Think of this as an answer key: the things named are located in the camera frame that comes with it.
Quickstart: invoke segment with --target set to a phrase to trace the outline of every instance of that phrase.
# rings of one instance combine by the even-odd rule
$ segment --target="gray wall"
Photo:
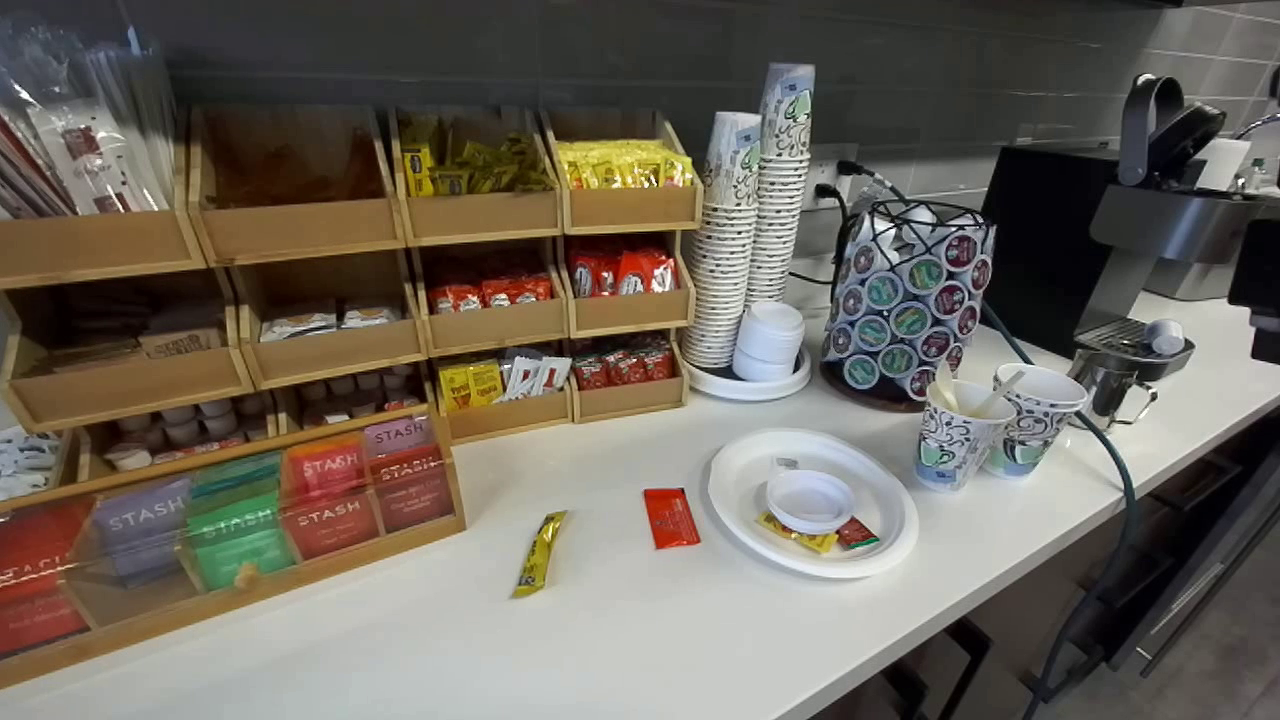
[[[1280,5],[1139,0],[5,0],[89,35],[124,15],[191,99],[648,105],[698,157],[766,59],[820,65],[814,131],[911,191],[974,194],[1003,139],[1114,134],[1173,71],[1237,124],[1280,59]]]

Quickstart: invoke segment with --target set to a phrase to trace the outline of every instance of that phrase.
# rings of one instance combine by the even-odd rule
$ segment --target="red packet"
[[[648,528],[652,528],[652,548],[698,542],[682,486],[648,486],[645,513],[648,513]]]

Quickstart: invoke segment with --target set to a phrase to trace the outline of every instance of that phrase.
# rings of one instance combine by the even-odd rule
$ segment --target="paper plate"
[[[864,520],[881,542],[812,556],[800,542],[772,534],[758,525],[758,513],[764,484],[780,467],[840,477],[857,495],[857,520]],[[920,516],[909,486],[882,463],[824,432],[766,429],[724,444],[708,472],[708,503],[726,534],[749,553],[820,580],[881,574],[911,556],[920,534]]]
[[[796,370],[777,384],[749,384],[749,378],[734,378],[730,370],[704,370],[695,363],[682,363],[682,370],[689,370],[689,388],[695,388],[704,395],[734,399],[734,402],[766,402],[766,399],[785,399],[785,395],[796,395],[807,388],[812,354],[800,353]]]

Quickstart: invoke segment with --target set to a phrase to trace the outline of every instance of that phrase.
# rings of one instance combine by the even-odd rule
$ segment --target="white countertop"
[[[1165,303],[1201,345],[1110,441],[1139,486],[1280,399],[1246,360],[1246,312]],[[958,376],[1007,347],[981,330]],[[824,378],[780,402],[465,444],[469,531],[266,603],[0,690],[0,714],[812,714],[1118,507],[1114,472],[1065,432],[1027,478],[911,490],[920,542],[888,574],[804,580],[743,553],[704,503],[711,453],[750,429],[853,441],[896,477],[920,415],[867,413]],[[638,486],[692,486],[704,542],[656,553]],[[568,507],[550,580],[508,600],[527,534]]]

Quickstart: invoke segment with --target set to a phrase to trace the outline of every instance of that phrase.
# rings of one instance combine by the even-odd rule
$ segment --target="paper cup stack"
[[[714,113],[708,146],[704,229],[689,246],[695,284],[695,325],[682,330],[682,354],[698,367],[724,367],[734,321],[749,309],[750,244],[758,215],[758,116]]]
[[[812,83],[812,65],[766,65],[758,105],[758,213],[749,303],[777,300],[790,268],[812,139]]]

